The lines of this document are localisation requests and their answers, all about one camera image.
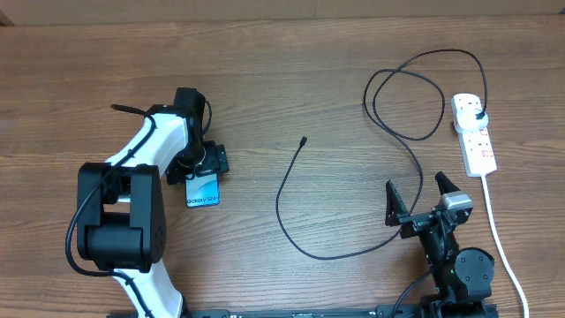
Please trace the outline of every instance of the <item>power strip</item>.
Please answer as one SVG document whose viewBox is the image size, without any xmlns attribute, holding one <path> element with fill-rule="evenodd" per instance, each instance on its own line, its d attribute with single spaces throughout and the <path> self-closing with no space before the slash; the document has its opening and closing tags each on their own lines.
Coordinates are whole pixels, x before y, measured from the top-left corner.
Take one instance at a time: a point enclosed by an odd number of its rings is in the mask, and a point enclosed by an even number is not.
<svg viewBox="0 0 565 318">
<path fill-rule="evenodd" d="M 482 110 L 480 99 L 476 95 L 457 94 L 451 99 L 451 109 L 467 176 L 480 177 L 495 171 L 493 144 L 486 129 L 488 117 L 482 120 L 474 117 Z"/>
<path fill-rule="evenodd" d="M 491 207 L 491 198 L 486 183 L 486 175 L 496 170 L 496 161 L 494 160 L 493 144 L 488 135 L 486 125 L 488 117 L 485 115 L 481 119 L 477 119 L 475 114 L 482 110 L 480 99 L 472 94 L 457 94 L 451 99 L 451 109 L 453 110 L 453 123 L 459 137 L 461 145 L 461 154 L 465 164 L 465 171 L 469 177 L 480 177 L 485 192 L 486 213 L 488 222 L 493 232 L 494 243 L 501 255 L 504 268 L 508 271 L 508 275 L 512 283 L 516 287 L 522 306 L 524 308 L 524 318 L 530 317 L 530 309 L 528 308 L 528 300 L 522 290 L 522 286 L 518 283 L 518 279 L 510 268 L 509 261 L 506 259 L 501 241 L 494 224 L 493 208 Z"/>
</svg>

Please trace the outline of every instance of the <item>wood grain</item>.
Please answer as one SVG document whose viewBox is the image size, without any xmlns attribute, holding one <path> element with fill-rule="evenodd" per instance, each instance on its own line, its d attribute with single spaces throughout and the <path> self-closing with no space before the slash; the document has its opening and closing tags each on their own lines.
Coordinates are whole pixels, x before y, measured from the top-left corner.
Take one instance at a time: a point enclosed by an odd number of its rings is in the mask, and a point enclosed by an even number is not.
<svg viewBox="0 0 565 318">
<path fill-rule="evenodd" d="M 0 0 L 16 26 L 558 14 L 562 0 Z"/>
<path fill-rule="evenodd" d="M 499 164 L 489 184 L 507 256 L 532 316 L 561 317 L 564 28 L 558 16 L 0 28 L 0 316 L 102 317 L 132 310 L 116 282 L 70 269 L 64 233 L 76 207 L 80 165 L 115 154 L 140 128 L 138 117 L 109 106 L 147 109 L 172 102 L 177 87 L 196 87 L 211 101 L 207 139 L 225 144 L 231 168 L 217 207 L 189 211 L 184 188 L 163 185 L 164 260 L 191 308 L 394 302 L 425 270 L 417 239 L 340 261 L 308 259 L 283 236 L 275 195 L 306 135 L 281 201 L 290 235 L 318 255 L 386 239 L 394 230 L 384 225 L 385 182 L 394 180 L 410 204 L 418 175 L 397 142 L 367 119 L 363 88 L 380 68 L 453 47 L 472 51 L 486 69 Z M 480 74 L 468 57 L 426 57 L 410 69 L 434 79 L 447 98 L 482 96 Z M 432 128 L 441 107 L 427 83 L 400 75 L 378 104 L 392 127 L 414 136 Z M 439 199 L 433 182 L 439 170 L 471 194 L 475 209 L 457 229 L 458 242 L 494 255 L 489 302 L 503 317 L 518 316 L 480 182 L 465 177 L 450 118 L 447 110 L 432 138 L 410 143 L 425 173 L 416 211 Z M 407 301 L 428 292 L 431 281 Z"/>
</svg>

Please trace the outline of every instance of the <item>black wire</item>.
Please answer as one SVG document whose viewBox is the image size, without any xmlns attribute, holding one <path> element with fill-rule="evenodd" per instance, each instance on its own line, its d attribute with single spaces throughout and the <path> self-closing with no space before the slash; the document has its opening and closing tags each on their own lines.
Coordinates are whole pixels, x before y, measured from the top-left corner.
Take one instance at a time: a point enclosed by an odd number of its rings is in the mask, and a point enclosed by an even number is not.
<svg viewBox="0 0 565 318">
<path fill-rule="evenodd" d="M 419 277 L 416 281 L 414 281 L 414 283 L 412 283 L 412 285 L 410 285 L 410 286 L 408 286 L 408 288 L 406 288 L 406 290 L 400 295 L 400 297 L 398 297 L 398 300 L 396 301 L 395 306 L 393 307 L 391 318 L 395 318 L 396 309 L 403 302 L 404 297 L 410 292 L 410 290 L 413 289 L 414 287 L 416 287 L 416 285 L 418 285 L 419 283 L 421 283 L 428 275 L 432 274 L 437 269 L 439 269 L 443 265 L 443 263 L 448 260 L 448 234 L 446 233 L 445 225 L 443 224 L 443 215 L 440 216 L 439 222 L 440 222 L 440 228 L 441 228 L 441 235 L 442 235 L 442 238 L 443 238 L 443 261 L 441 261 L 438 264 L 434 264 L 424 275 Z M 445 305 L 445 303 L 447 303 L 446 299 L 444 299 L 440 303 L 438 308 L 441 310 L 441 308 L 443 307 L 443 305 Z"/>
<path fill-rule="evenodd" d="M 383 246 L 385 246 L 386 244 L 388 244 L 388 242 L 392 241 L 393 239 L 396 238 L 396 236 L 398 236 L 398 234 L 400 234 L 400 230 L 398 230 L 391 238 L 387 239 L 386 241 L 378 244 L 377 246 L 368 248 L 364 251 L 360 251 L 360 252 L 355 252 L 355 253 L 351 253 L 351 254 L 345 254 L 345 255 L 339 255 L 339 256 L 329 256 L 329 257 L 321 257 L 321 256 L 316 256 L 313 254 L 308 253 L 307 251 L 303 250 L 302 248 L 300 248 L 295 242 L 294 240 L 292 240 L 292 238 L 290 237 L 289 233 L 286 231 L 286 229 L 284 228 L 283 225 L 283 221 L 281 220 L 281 214 L 279 213 L 279 198 L 281 197 L 281 192 L 283 191 L 283 187 L 284 184 L 286 183 L 286 179 L 289 177 L 290 174 L 290 170 L 292 169 L 292 165 L 294 165 L 294 161 L 297 159 L 298 153 L 300 152 L 300 149 L 302 149 L 302 147 L 306 144 L 306 137 L 302 137 L 302 140 L 300 141 L 300 147 L 298 147 L 298 150 L 296 152 L 296 154 L 294 154 L 294 157 L 292 158 L 292 162 L 290 162 L 290 166 L 289 169 L 286 171 L 286 175 L 284 175 L 284 179 L 282 180 L 281 183 L 281 187 L 279 188 L 279 192 L 276 194 L 276 201 L 275 201 L 275 211 L 276 211 L 276 218 L 279 220 L 279 224 L 281 225 L 281 229 L 282 232 L 284 233 L 284 235 L 286 235 L 286 238 L 289 240 L 289 242 L 302 254 L 311 257 L 315 260 L 320 260 L 320 261 L 331 261 L 331 260 L 339 260 L 342 258 L 346 258 L 346 257 L 351 257 L 351 256 L 357 256 L 357 255 L 361 255 L 361 254 L 365 254 L 365 253 L 369 253 L 371 251 L 374 251 L 376 249 L 379 249 Z"/>
<path fill-rule="evenodd" d="M 406 287 L 406 289 L 403 291 L 403 293 L 400 294 L 400 297 L 398 297 L 398 299 L 396 300 L 395 305 L 392 307 L 391 318 L 395 318 L 396 310 L 398 310 L 398 307 L 403 302 L 406 295 L 408 295 L 408 293 L 411 290 L 413 290 L 414 287 L 416 287 L 418 284 L 422 283 L 424 281 L 424 279 L 426 279 L 426 277 L 430 276 L 430 274 L 435 273 L 435 271 L 438 270 L 439 268 L 440 268 L 440 266 L 434 266 L 434 267 L 430 268 L 429 270 L 427 270 L 426 273 L 424 273 L 422 276 L 418 277 L 418 279 L 416 279 L 412 284 L 410 284 L 410 286 Z"/>
<path fill-rule="evenodd" d="M 420 194 L 422 193 L 422 187 L 424 186 L 424 172 L 422 171 L 422 166 L 420 165 L 420 162 L 418 161 L 418 158 L 414 155 L 414 153 L 412 152 L 412 150 L 410 149 L 410 147 L 408 147 L 408 145 L 402 140 L 402 139 L 406 139 L 406 140 L 413 140 L 413 141 L 422 141 L 422 140 L 426 140 L 428 139 L 430 136 L 433 135 L 433 133 L 435 133 L 435 131 L 438 129 L 438 127 L 441 124 L 441 120 L 443 119 L 443 114 L 445 113 L 445 96 L 443 94 L 443 92 L 441 91 L 440 87 L 431 79 L 427 78 L 426 76 L 416 73 L 416 72 L 410 72 L 410 71 L 405 71 L 403 70 L 403 68 L 410 63 L 411 61 L 417 59 L 418 57 L 422 57 L 424 55 L 428 55 L 428 54 L 432 54 L 432 53 L 438 53 L 438 52 L 461 52 L 464 54 L 467 54 L 469 56 L 471 56 L 478 64 L 478 67 L 481 71 L 481 75 L 483 77 L 483 83 L 485 85 L 485 105 L 483 107 L 483 111 L 481 111 L 478 115 L 477 118 L 482 118 L 485 114 L 486 111 L 486 75 L 485 75 L 485 70 L 483 69 L 483 65 L 479 62 L 479 60 L 477 59 L 477 57 L 475 57 L 472 53 L 470 53 L 469 51 L 463 50 L 463 49 L 436 49 L 436 50 L 432 50 L 432 51 L 427 51 L 424 53 L 420 53 L 418 55 L 416 55 L 415 57 L 409 59 L 408 61 L 404 62 L 403 64 L 401 64 L 400 66 L 398 66 L 396 69 L 382 69 L 377 71 L 375 74 L 373 74 L 373 76 L 369 79 L 369 81 L 367 82 L 367 85 L 365 87 L 365 91 L 363 93 L 363 107 L 365 109 L 365 113 L 367 114 L 367 116 L 382 130 L 384 130 L 386 133 L 390 134 L 391 136 L 393 136 L 396 140 L 398 140 L 398 142 L 400 142 L 400 144 L 402 144 L 404 146 L 404 148 L 406 148 L 406 150 L 408 151 L 408 153 L 411 155 L 412 160 L 414 160 L 414 163 L 416 164 L 416 169 L 418 170 L 418 174 L 419 174 L 419 178 L 420 178 L 420 182 L 419 182 L 419 186 L 418 186 L 418 192 L 416 193 L 416 198 L 414 199 L 414 202 L 412 203 L 412 206 L 410 208 L 409 214 L 412 213 L 412 211 L 414 210 L 414 208 L 416 207 L 416 204 L 418 203 L 418 199 L 420 197 Z M 366 96 L 367 96 L 367 91 L 369 90 L 369 87 L 371 86 L 371 83 L 373 82 L 373 79 L 379 75 L 382 72 L 390 72 L 390 74 L 382 81 L 382 83 L 380 84 L 379 88 L 377 89 L 376 93 L 373 96 L 373 113 L 376 117 L 373 118 L 373 116 L 371 116 L 371 113 L 369 112 L 369 109 L 367 108 L 367 104 L 366 104 Z M 387 126 L 382 119 L 379 117 L 379 114 L 377 113 L 377 107 L 376 107 L 376 99 L 377 99 L 377 95 L 379 94 L 380 90 L 382 89 L 382 87 L 387 83 L 387 81 L 394 76 L 397 73 L 403 73 L 403 74 L 407 74 L 407 75 L 411 75 L 414 77 L 417 77 L 419 79 L 425 80 L 426 82 L 430 83 L 432 86 L 434 86 L 438 92 L 441 95 L 441 113 L 440 113 L 440 117 L 438 118 L 438 122 L 435 125 L 435 127 L 432 129 L 431 132 L 429 132 L 427 135 L 423 136 L 423 137 L 410 137 L 410 136 L 406 136 L 403 134 L 400 134 L 399 132 L 396 132 L 395 130 L 393 130 L 392 128 L 390 128 L 389 126 Z M 307 251 L 305 251 L 304 249 L 300 248 L 295 242 L 294 240 L 292 240 L 292 238 L 290 237 L 289 233 L 286 231 L 286 229 L 284 228 L 283 225 L 283 221 L 281 220 L 281 216 L 279 213 L 279 198 L 281 196 L 281 192 L 283 191 L 283 187 L 284 184 L 286 183 L 286 179 L 290 174 L 290 170 L 292 169 L 292 165 L 294 164 L 298 153 L 300 152 L 300 149 L 302 149 L 302 147 L 304 146 L 304 144 L 306 144 L 306 138 L 304 137 L 302 139 L 302 141 L 300 142 L 300 147 L 298 148 L 296 154 L 294 155 L 294 157 L 292 158 L 292 162 L 290 163 L 289 169 L 286 172 L 286 175 L 284 176 L 284 179 L 282 180 L 281 183 L 281 187 L 279 188 L 279 192 L 276 195 L 276 201 L 275 201 L 275 211 L 276 211 L 276 217 L 279 221 L 279 225 L 281 225 L 281 229 L 282 232 L 284 233 L 284 235 L 286 236 L 286 238 L 289 240 L 289 242 L 302 254 L 311 257 L 315 260 L 321 260 L 321 261 L 331 261 L 331 260 L 339 260 L 342 258 L 347 258 L 347 257 L 351 257 L 351 256 L 357 256 L 357 255 L 361 255 L 361 254 L 365 254 L 365 253 L 369 253 L 372 251 L 375 251 L 383 246 L 385 246 L 386 244 L 390 243 L 393 239 L 395 239 L 398 234 L 400 234 L 400 230 L 398 230 L 395 234 L 393 234 L 392 237 L 390 237 L 389 239 L 385 240 L 382 243 L 379 243 L 377 246 L 373 246 L 370 248 L 367 248 L 366 250 L 363 251 L 359 251 L 359 252 L 355 252 L 355 253 L 350 253 L 350 254 L 344 254 L 344 255 L 338 255 L 338 256 L 329 256 L 329 257 L 321 257 L 321 256 L 316 256 L 313 254 L 308 253 Z"/>
<path fill-rule="evenodd" d="M 80 204 L 79 208 L 77 209 L 77 211 L 75 212 L 74 216 L 72 217 L 71 223 L 69 224 L 69 229 L 67 230 L 67 234 L 66 234 L 66 238 L 65 238 L 65 242 L 64 242 L 64 253 L 66 255 L 67 261 L 69 262 L 69 265 L 71 265 L 72 269 L 74 269 L 77 273 L 84 275 L 84 276 L 92 276 L 92 277 L 107 277 L 107 276 L 115 276 L 115 277 L 120 277 L 122 279 L 125 280 L 125 284 L 126 285 L 130 285 L 132 288 L 133 293 L 135 294 L 135 297 L 137 298 L 139 304 L 141 305 L 141 307 L 143 308 L 143 310 L 145 311 L 145 316 L 149 317 L 149 318 L 154 318 L 153 314 L 151 314 L 151 311 L 149 310 L 149 308 L 147 307 L 147 304 L 145 303 L 145 301 L 143 300 L 141 293 L 139 292 L 138 287 L 136 286 L 136 284 L 133 282 L 133 279 L 130 278 L 129 276 L 127 276 L 125 273 L 122 272 L 116 272 L 116 271 L 91 271 L 91 270 L 86 270 L 81 268 L 77 262 L 72 258 L 72 250 L 71 250 L 71 242 L 72 242 L 72 233 L 74 232 L 74 228 L 77 225 L 77 222 L 79 220 L 80 215 L 84 212 L 85 207 L 87 206 L 87 203 L 92 199 L 92 197 L 94 196 L 94 193 L 102 186 L 102 184 L 104 183 L 104 181 L 115 171 L 117 170 L 123 163 L 125 163 L 126 161 L 130 160 L 135 153 L 147 142 L 147 140 L 149 140 L 149 138 L 151 137 L 151 135 L 153 134 L 154 130 L 157 128 L 156 126 L 156 122 L 153 119 L 153 117 L 151 117 L 150 115 L 148 115 L 145 111 L 143 110 L 138 110 L 136 108 L 133 107 L 129 107 L 129 106 L 124 106 L 124 105 L 112 105 L 111 106 L 112 109 L 114 110 L 119 110 L 119 111 L 124 111 L 124 112 L 129 112 L 132 114 L 139 114 L 142 115 L 146 118 L 149 118 L 149 120 L 151 120 L 151 127 L 149 128 L 149 132 L 147 132 L 147 134 L 143 137 L 143 139 L 137 144 L 135 145 L 135 147 L 133 147 L 132 149 L 128 150 L 127 155 L 125 155 L 122 159 L 120 159 L 117 163 L 115 163 L 111 168 L 109 168 L 102 176 L 101 178 L 98 180 L 98 182 L 96 182 L 96 184 L 93 186 L 92 190 L 90 190 L 90 192 L 88 193 L 87 197 L 82 201 L 82 203 Z"/>
<path fill-rule="evenodd" d="M 205 103 L 206 105 L 208 105 L 208 122 L 206 123 L 204 129 L 202 129 L 202 136 L 204 136 L 208 132 L 208 129 L 210 129 L 210 123 L 212 123 L 212 106 L 210 105 L 209 101 L 205 101 Z"/>
</svg>

